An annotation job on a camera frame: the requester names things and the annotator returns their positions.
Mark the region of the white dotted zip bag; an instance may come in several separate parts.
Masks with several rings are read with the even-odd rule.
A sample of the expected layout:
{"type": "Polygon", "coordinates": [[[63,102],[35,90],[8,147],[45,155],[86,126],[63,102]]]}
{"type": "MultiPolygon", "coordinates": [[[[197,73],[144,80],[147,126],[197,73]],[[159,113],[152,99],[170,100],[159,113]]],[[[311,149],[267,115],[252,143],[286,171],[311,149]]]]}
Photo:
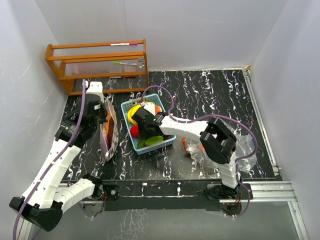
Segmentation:
{"type": "Polygon", "coordinates": [[[104,106],[107,111],[106,120],[100,125],[100,150],[103,162],[108,162],[116,153],[119,142],[119,130],[117,123],[116,111],[112,103],[106,99],[104,106]]]}

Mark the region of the watermelon slice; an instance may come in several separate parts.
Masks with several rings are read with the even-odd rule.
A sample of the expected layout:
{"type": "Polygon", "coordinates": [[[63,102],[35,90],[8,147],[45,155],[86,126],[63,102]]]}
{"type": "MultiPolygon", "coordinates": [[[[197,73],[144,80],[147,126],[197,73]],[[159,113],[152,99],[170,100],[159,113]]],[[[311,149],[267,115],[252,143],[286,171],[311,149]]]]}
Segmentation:
{"type": "Polygon", "coordinates": [[[159,112],[162,112],[162,108],[158,105],[155,106],[155,113],[159,113],[159,112]]]}

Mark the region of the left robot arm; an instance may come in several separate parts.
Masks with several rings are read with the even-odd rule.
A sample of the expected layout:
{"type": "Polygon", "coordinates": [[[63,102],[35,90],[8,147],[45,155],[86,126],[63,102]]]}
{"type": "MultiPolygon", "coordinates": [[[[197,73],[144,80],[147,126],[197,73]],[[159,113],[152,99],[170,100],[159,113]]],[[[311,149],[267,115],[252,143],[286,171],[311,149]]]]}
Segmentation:
{"type": "Polygon", "coordinates": [[[64,190],[57,191],[72,161],[100,124],[106,121],[107,109],[101,96],[86,93],[80,100],[76,109],[62,120],[51,150],[31,185],[9,203],[18,218],[47,232],[52,231],[63,213],[79,201],[85,198],[97,200],[103,195],[102,180],[89,173],[64,190]]]}

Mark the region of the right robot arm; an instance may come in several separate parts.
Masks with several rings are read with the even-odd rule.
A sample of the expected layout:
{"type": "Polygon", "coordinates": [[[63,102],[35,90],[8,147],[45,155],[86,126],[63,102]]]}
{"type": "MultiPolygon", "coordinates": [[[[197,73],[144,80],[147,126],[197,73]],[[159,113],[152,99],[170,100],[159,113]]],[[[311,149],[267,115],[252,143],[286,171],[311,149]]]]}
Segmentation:
{"type": "Polygon", "coordinates": [[[241,192],[240,174],[235,160],[235,135],[217,117],[208,121],[175,118],[166,112],[153,115],[139,108],[132,116],[143,137],[180,136],[200,143],[208,159],[217,164],[221,185],[214,186],[208,194],[214,199],[236,199],[241,192]]]}

